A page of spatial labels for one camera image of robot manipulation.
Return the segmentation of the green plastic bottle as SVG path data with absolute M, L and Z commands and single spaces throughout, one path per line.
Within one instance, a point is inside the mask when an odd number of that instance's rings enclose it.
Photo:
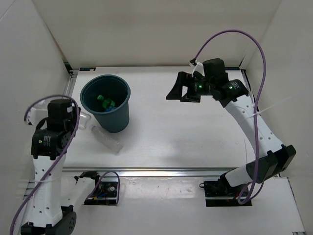
M 115 102 L 113 100 L 111 100 L 110 98 L 105 98 L 102 95 L 97 96 L 97 101 L 104 110 L 110 107 L 115 107 Z

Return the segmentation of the white blue label bottle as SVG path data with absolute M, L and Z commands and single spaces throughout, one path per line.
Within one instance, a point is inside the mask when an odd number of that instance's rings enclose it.
M 81 111 L 80 116 L 79 116 L 78 128 L 80 130 L 86 130 L 89 126 L 90 120 L 91 120 L 91 115 Z

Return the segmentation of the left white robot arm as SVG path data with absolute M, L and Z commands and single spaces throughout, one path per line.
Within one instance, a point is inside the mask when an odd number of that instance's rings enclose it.
M 49 115 L 36 126 L 31 154 L 35 187 L 30 193 L 32 214 L 21 226 L 22 235 L 70 235 L 76 226 L 78 209 L 91 196 L 102 192 L 99 174 L 83 172 L 76 176 L 73 190 L 61 196 L 61 176 L 66 146 L 73 139 L 77 121 L 73 114 Z

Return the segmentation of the blue label plastic bottle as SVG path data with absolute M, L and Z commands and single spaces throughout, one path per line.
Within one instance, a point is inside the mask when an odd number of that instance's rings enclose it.
M 106 109 L 105 112 L 107 113 L 107 112 L 113 111 L 115 109 L 116 109 L 116 107 L 110 107 L 110 108 Z

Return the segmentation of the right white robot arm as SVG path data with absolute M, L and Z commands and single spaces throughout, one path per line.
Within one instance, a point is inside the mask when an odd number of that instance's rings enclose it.
M 210 189 L 217 195 L 232 195 L 247 186 L 263 184 L 284 171 L 296 155 L 293 145 L 283 144 L 254 109 L 248 89 L 239 79 L 229 80 L 226 71 L 192 74 L 180 71 L 167 100 L 199 103 L 212 96 L 236 120 L 249 140 L 255 159 L 220 176 Z

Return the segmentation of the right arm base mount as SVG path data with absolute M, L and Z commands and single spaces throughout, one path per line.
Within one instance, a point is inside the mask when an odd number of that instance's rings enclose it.
M 244 185 L 226 189 L 219 180 L 204 181 L 199 184 L 204 189 L 206 207 L 250 207 L 252 202 L 241 205 L 238 203 L 238 196 Z

